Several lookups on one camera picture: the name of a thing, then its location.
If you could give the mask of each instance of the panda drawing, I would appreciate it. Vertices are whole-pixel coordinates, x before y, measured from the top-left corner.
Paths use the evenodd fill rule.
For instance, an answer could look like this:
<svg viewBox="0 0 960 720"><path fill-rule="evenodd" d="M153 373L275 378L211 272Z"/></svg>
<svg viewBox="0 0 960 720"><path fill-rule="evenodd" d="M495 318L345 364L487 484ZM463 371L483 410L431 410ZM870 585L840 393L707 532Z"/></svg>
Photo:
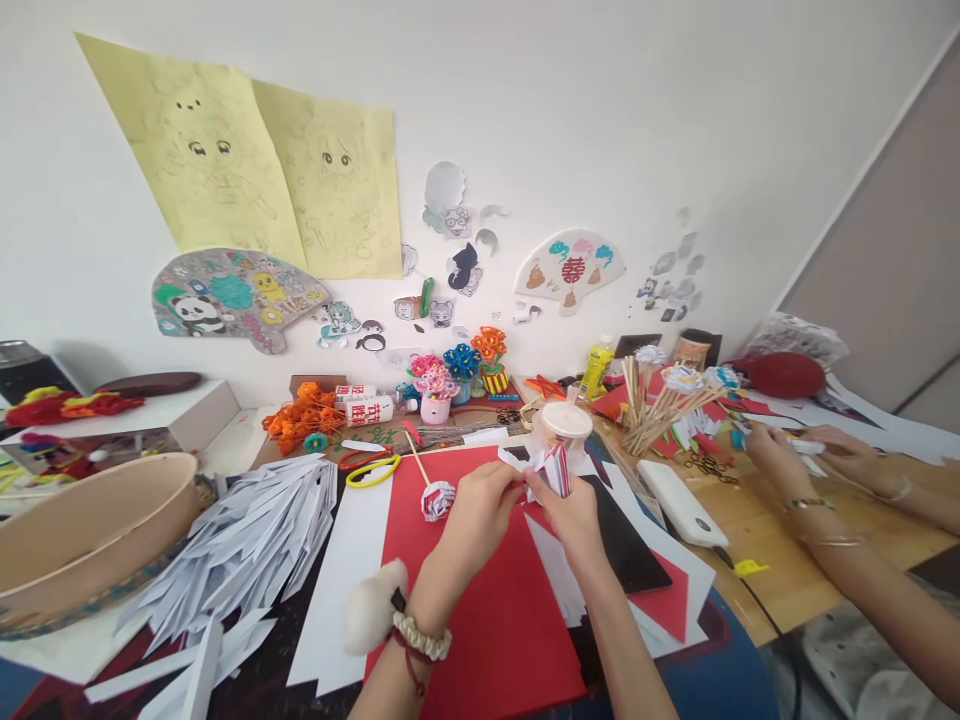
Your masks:
<svg viewBox="0 0 960 720"><path fill-rule="evenodd" d="M170 306L193 337L203 337L203 334L208 332L218 335L227 332L227 326L223 324L220 313L206 295L199 297L181 295L172 298Z"/></svg>

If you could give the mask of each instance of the cable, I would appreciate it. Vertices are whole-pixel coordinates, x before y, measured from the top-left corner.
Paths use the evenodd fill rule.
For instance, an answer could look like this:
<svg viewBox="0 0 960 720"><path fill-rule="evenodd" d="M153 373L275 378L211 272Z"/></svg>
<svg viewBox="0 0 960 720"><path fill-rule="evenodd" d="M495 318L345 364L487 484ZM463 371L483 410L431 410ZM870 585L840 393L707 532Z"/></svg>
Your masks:
<svg viewBox="0 0 960 720"><path fill-rule="evenodd" d="M723 562L734 571L736 575L736 568L734 566L733 559L730 557L729 553L724 550L719 545L713 547L713 551L717 554ZM754 602L757 603L757 606L760 608L760 611L767 618L767 621L770 623L770 626L773 628L773 631L777 634L777 637L783 641L783 645L786 648L787 655L790 657L790 667L793 669L793 720L800 720L800 708L802 705L803 693L802 685L800 680L800 662L797 659L797 649L794 646L791 638L780 629L780 626L777 625L777 621L773 619L773 616L767 611L766 606L760 602L760 598L757 597L757 594L753 591L753 588L750 587L749 583L744 580L742 577L737 575L737 579L743 583L743 586L747 589L747 592L753 597Z"/></svg>

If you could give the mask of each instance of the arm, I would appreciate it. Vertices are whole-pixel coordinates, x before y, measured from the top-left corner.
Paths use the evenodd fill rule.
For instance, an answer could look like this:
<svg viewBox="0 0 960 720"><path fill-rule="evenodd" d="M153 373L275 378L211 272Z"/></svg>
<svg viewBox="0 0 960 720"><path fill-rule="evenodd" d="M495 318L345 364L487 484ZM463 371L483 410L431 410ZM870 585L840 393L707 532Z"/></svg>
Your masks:
<svg viewBox="0 0 960 720"><path fill-rule="evenodd" d="M747 453L784 502L818 497L782 432L754 423ZM789 514L797 536L830 581L940 700L960 710L960 620L863 544L833 510L812 506Z"/></svg>
<svg viewBox="0 0 960 720"><path fill-rule="evenodd" d="M536 473L527 470L523 479L546 510L583 592L614 715L675 719L673 702L603 549L593 488L571 475L573 490L561 498Z"/></svg>
<svg viewBox="0 0 960 720"><path fill-rule="evenodd" d="M803 433L803 438L826 445L821 457L827 464L881 500L896 498L908 487L907 480L884 467L872 447L834 427L810 428ZM913 485L906 496L890 504L953 535L960 535L960 497Z"/></svg>
<svg viewBox="0 0 960 720"><path fill-rule="evenodd" d="M460 481L440 542L423 561L407 602L406 614L416 620L417 629L424 635L443 637L460 596L499 547L510 511L523 494L522 486L511 487L519 479L520 473L509 465L493 462L481 465ZM411 672L429 686L433 665L408 658L391 637L350 717L417 717L424 698L417 694Z"/></svg>

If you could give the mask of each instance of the yellow paper drawing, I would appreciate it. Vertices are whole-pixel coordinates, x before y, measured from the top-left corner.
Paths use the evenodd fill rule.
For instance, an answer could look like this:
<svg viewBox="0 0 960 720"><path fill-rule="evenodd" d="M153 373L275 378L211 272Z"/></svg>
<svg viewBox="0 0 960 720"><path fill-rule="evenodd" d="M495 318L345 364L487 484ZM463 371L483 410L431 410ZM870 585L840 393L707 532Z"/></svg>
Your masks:
<svg viewBox="0 0 960 720"><path fill-rule="evenodd" d="M319 277L400 278L393 113L253 81Z"/></svg>
<svg viewBox="0 0 960 720"><path fill-rule="evenodd" d="M248 77L80 33L77 40L181 252L252 249L307 268Z"/></svg>

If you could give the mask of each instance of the hand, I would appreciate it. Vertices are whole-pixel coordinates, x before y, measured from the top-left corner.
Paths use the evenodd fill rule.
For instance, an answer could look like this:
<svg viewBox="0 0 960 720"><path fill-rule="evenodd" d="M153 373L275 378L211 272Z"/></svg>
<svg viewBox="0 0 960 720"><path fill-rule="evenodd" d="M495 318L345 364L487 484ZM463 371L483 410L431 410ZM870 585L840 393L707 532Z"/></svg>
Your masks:
<svg viewBox="0 0 960 720"><path fill-rule="evenodd" d="M500 546L510 513L523 495L522 485L510 487L520 473L506 463L481 465L460 480L457 498L437 544L448 565L469 582Z"/></svg>
<svg viewBox="0 0 960 720"><path fill-rule="evenodd" d="M819 425L803 432L804 440L822 442L826 462L855 483L882 497L893 497L903 488L903 480L885 472L877 451L862 440L830 425Z"/></svg>
<svg viewBox="0 0 960 720"><path fill-rule="evenodd" d="M747 455L753 460L757 470L784 497L816 497L807 466L790 445L783 430L759 422L751 423Z"/></svg>
<svg viewBox="0 0 960 720"><path fill-rule="evenodd" d="M562 498L529 468L523 471L523 479L543 505L574 569L607 562L597 519L597 496L590 483L570 475L570 494Z"/></svg>

